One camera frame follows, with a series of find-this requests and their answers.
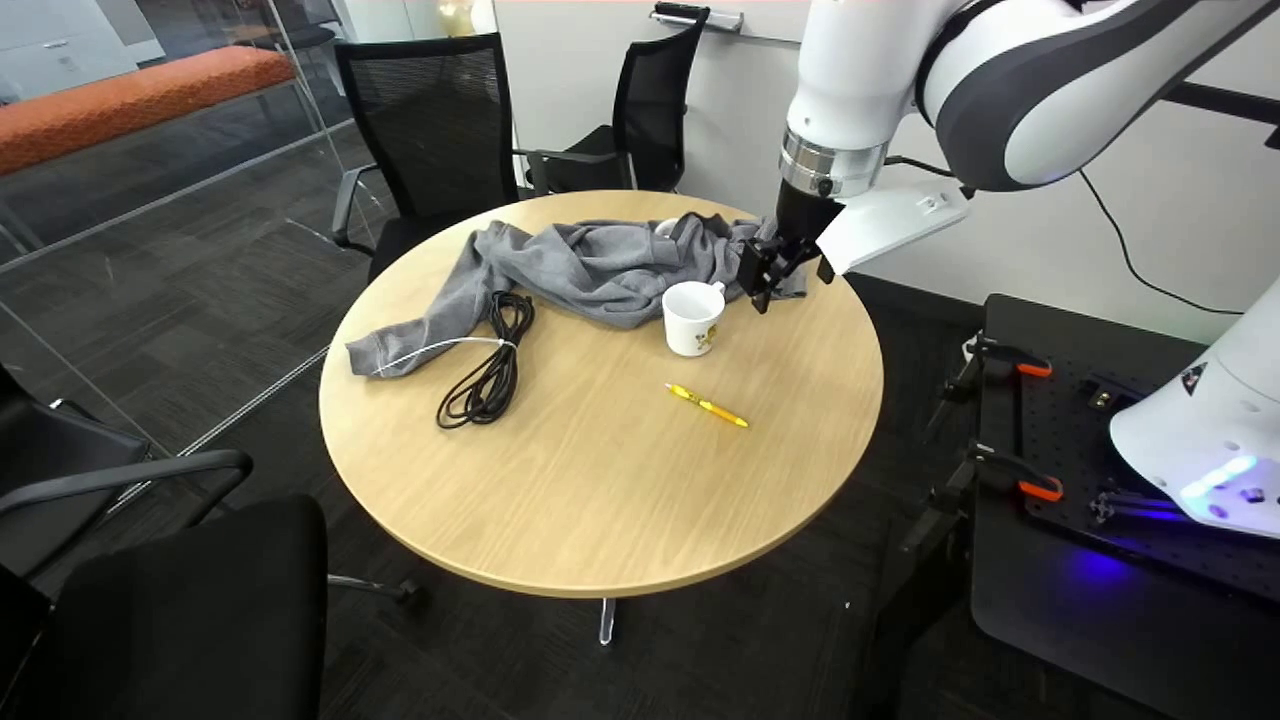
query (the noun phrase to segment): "floor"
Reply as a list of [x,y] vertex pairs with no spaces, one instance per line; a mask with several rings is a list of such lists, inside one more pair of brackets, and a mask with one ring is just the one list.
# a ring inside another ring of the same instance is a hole
[[[331,135],[360,157],[356,133]],[[304,141],[155,208],[0,265],[5,362],[42,394],[180,453],[315,354],[364,287],[326,241],[339,163]],[[356,241],[390,204],[360,199]]]
[[[351,133],[331,141],[360,157]],[[155,453],[252,453],[258,477],[232,505],[310,493],[326,506],[337,570],[423,587],[414,606],[331,587],[320,716],[859,716],[853,675],[875,665],[859,644],[905,570],[898,539],[972,431],[972,407],[953,413],[941,435],[923,423],[981,309],[859,279],[888,362],[869,460],[782,551],[701,587],[622,605],[622,637],[600,649],[596,605],[443,576],[372,529],[337,481],[315,423],[315,358],[364,282],[364,256],[320,241],[331,189],[331,149],[310,141],[0,269],[0,349],[21,378],[46,394],[72,392],[151,435]],[[360,204],[360,232],[382,216],[385,204]],[[180,505],[184,493],[145,493],[110,519],[106,542],[168,523]],[[900,716],[920,720],[1140,716],[981,639],[965,605],[914,650],[900,700]]]

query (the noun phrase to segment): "coiled cable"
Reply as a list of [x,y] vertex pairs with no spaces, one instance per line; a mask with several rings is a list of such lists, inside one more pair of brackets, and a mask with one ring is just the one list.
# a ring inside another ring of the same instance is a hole
[[441,428],[494,423],[515,394],[515,351],[537,320],[537,309],[519,293],[496,293],[486,309],[486,320],[494,322],[502,349],[443,392],[436,407]]

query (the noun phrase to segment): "yellow pen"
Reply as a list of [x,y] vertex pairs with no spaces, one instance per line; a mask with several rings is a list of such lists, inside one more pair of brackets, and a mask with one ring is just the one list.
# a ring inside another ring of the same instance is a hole
[[692,402],[692,407],[701,407],[701,413],[718,415],[720,423],[752,428],[740,413],[734,413],[734,407],[726,407],[726,402],[712,402],[712,401],[695,394],[695,392],[692,392],[692,387],[685,387],[685,382],[667,382],[667,392],[673,392],[676,401],[685,401],[685,402]]

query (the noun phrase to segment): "paper cup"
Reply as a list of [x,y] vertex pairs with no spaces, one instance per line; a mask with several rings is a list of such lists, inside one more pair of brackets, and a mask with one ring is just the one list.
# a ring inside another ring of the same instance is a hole
[[666,293],[666,336],[676,354],[709,354],[726,314],[726,282],[673,282]]

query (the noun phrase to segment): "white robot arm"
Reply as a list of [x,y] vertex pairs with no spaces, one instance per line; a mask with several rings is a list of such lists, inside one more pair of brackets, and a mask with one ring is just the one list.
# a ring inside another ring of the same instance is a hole
[[[784,133],[776,241],[743,260],[766,309],[823,256],[850,271],[965,216],[969,190],[1058,183],[1275,0],[812,0]],[[920,108],[959,189],[875,189]]]
[[[812,0],[784,133],[774,287],[827,276],[965,216],[972,190],[1058,183],[1275,0]],[[965,190],[875,189],[905,110],[923,110]],[[1115,453],[1191,519],[1280,539],[1280,279],[1191,367],[1113,415]]]

